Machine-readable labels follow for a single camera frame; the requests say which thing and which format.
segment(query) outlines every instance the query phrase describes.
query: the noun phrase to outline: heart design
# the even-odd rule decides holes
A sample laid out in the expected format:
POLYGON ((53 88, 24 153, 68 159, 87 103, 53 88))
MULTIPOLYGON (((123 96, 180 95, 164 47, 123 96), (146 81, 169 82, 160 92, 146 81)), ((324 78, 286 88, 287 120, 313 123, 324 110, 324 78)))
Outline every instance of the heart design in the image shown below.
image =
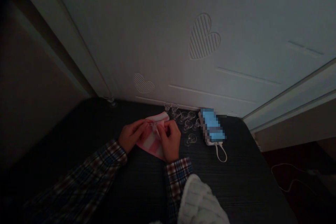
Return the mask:
POLYGON ((192 60, 200 60, 209 57, 212 52, 216 51, 221 43, 218 33, 209 33, 211 29, 211 18, 208 14, 200 14, 192 26, 189 57, 192 60))
POLYGON ((145 81, 140 73, 134 74, 134 83, 139 93, 150 93, 155 89, 154 83, 149 80, 145 81))

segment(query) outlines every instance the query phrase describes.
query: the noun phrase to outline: person's right hand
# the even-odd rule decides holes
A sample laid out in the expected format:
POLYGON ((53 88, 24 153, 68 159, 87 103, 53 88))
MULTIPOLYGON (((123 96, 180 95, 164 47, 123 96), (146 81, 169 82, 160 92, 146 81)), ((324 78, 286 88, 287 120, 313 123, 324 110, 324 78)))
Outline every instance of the person's right hand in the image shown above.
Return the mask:
POLYGON ((161 137, 164 158, 166 159, 167 163, 172 163, 180 159, 179 149, 181 132, 178 129, 178 126, 174 120, 165 122, 164 126, 169 126, 169 137, 166 135, 165 129, 161 125, 157 126, 157 130, 159 131, 161 137))

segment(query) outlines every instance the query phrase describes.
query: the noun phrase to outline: pink cloth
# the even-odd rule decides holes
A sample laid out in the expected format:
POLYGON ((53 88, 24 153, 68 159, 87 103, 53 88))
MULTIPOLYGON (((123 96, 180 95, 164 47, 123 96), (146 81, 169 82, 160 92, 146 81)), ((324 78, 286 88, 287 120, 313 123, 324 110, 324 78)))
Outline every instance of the pink cloth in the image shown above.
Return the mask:
POLYGON ((146 119, 149 125, 136 144, 149 154, 166 161, 163 156, 161 138, 157 130, 157 125, 163 126, 167 132, 168 129, 165 127, 165 122, 169 121, 169 116, 166 112, 162 112, 159 115, 147 117, 146 119))

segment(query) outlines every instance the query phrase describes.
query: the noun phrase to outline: cable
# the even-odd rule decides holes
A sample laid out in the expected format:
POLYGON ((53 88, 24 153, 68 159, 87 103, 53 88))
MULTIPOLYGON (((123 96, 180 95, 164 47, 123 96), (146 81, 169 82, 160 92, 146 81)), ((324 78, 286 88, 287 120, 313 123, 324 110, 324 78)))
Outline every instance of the cable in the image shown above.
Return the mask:
MULTIPOLYGON (((294 165, 292 165, 292 164, 289 164, 289 163, 280 163, 280 164, 273 165, 273 166, 271 167, 271 173, 272 173, 273 175, 274 175, 274 173, 273 173, 273 168, 274 168, 274 167, 277 167, 277 166, 280 166, 280 165, 290 165, 290 166, 293 166, 295 169, 297 169, 297 170, 299 170, 299 171, 301 171, 301 172, 304 172, 304 173, 309 174, 308 172, 306 172, 306 171, 304 171, 304 170, 301 170, 301 169, 297 168, 296 166, 294 166, 294 165)), ((296 179, 296 178, 293 179, 293 180, 290 182, 288 190, 285 190, 285 189, 283 189, 283 188, 280 187, 280 186, 279 186, 279 187, 280 187, 280 189, 281 189, 282 191, 284 191, 284 192, 286 192, 286 193, 289 193, 290 190, 292 189, 292 185, 293 185, 293 183, 294 183, 295 181, 304 184, 310 191, 312 191, 312 193, 314 193, 316 196, 319 196, 319 195, 318 195, 318 194, 317 194, 317 193, 316 193, 316 192, 315 192, 309 185, 307 185, 306 183, 303 183, 301 180, 298 180, 298 179, 296 179)), ((334 205, 330 204, 329 202, 325 201, 324 199, 321 198, 321 200, 322 200, 324 203, 326 203, 327 205, 332 206, 332 207, 335 207, 334 205)))
MULTIPOLYGON (((276 164, 276 165, 273 165, 272 167, 271 167, 271 173, 274 175, 274 173, 273 173, 273 168, 274 167, 277 167, 277 166, 281 166, 281 165, 290 165, 290 166, 293 166, 295 169, 297 169, 297 170, 299 170, 299 171, 301 171, 301 172, 304 172, 304 173, 308 173, 308 172, 306 172, 306 171, 304 171, 304 170, 301 170, 301 169, 299 169, 299 168, 297 168, 296 166, 294 166, 294 165, 292 165, 292 164, 289 164, 289 163, 281 163, 281 164, 276 164)), ((280 187, 280 189, 282 190, 282 191, 285 191, 285 192, 287 192, 287 193, 289 193, 290 192, 290 190, 291 190, 291 188, 292 188, 292 185, 293 185, 293 183, 294 183, 294 181, 299 181, 299 182, 301 182, 302 184, 304 184, 305 186, 307 186, 314 194, 316 194, 307 184, 305 184, 305 183, 303 183, 301 180, 298 180, 298 179, 293 179, 291 182, 290 182, 290 184, 289 184, 289 188, 288 188, 288 190, 285 190, 285 189, 283 189, 282 187, 280 187)))
POLYGON ((215 146, 216 146, 216 153, 217 153, 218 160, 221 161, 222 163, 225 163, 225 162, 227 161, 228 157, 227 157, 227 154, 226 154, 226 152, 225 152, 225 150, 224 150, 222 144, 220 143, 219 146, 222 148, 222 150, 223 150, 224 153, 225 153, 225 160, 224 160, 224 161, 222 161, 222 160, 219 158, 219 156, 218 156, 218 148, 217 148, 217 145, 215 145, 215 146))

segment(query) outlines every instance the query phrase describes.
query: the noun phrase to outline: plaid sleeve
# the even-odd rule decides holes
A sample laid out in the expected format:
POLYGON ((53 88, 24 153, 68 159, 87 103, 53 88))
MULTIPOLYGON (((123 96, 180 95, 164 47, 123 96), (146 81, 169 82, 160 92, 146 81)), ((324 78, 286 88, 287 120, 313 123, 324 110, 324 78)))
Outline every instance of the plaid sleeve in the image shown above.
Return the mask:
POLYGON ((168 199, 168 223, 176 223, 184 185, 193 167, 188 157, 177 160, 164 167, 168 199))
POLYGON ((87 223, 110 188, 125 151, 112 140, 71 170, 56 185, 24 205, 33 223, 87 223))

